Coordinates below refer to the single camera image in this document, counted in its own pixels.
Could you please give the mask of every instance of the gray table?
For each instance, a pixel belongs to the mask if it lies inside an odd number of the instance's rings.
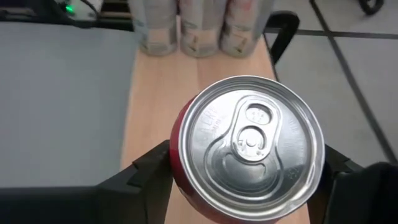
[[[117,173],[134,33],[0,30],[0,187],[93,185]]]

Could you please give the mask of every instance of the white can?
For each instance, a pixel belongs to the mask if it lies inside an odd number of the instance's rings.
[[[181,0],[181,49],[193,57],[218,51],[227,0]]]
[[[256,47],[271,14],[274,0],[230,0],[221,35],[221,49],[247,57]]]
[[[129,0],[140,49],[149,55],[167,55],[177,49],[176,0]]]

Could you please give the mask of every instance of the gray surface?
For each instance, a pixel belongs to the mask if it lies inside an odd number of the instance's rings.
[[[314,111],[327,144],[362,166],[386,161],[326,37],[295,36],[276,70]]]
[[[398,1],[384,2],[381,10],[369,17],[358,0],[316,0],[332,31],[398,34]]]
[[[0,187],[91,185],[117,173],[133,33],[0,29]]]
[[[398,40],[336,38],[396,157]]]
[[[300,18],[299,29],[323,30],[309,0],[276,0],[273,11],[289,10]]]

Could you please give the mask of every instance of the green light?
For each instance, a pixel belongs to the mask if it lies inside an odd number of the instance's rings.
[[[69,6],[65,6],[65,9],[67,10],[67,12],[69,13],[74,13],[75,10],[73,9],[73,6],[69,5]]]

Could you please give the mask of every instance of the red soda can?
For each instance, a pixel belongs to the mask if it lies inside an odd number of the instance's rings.
[[[273,80],[216,82],[181,110],[170,137],[174,179],[218,223],[275,223],[317,189],[325,160],[311,109]]]

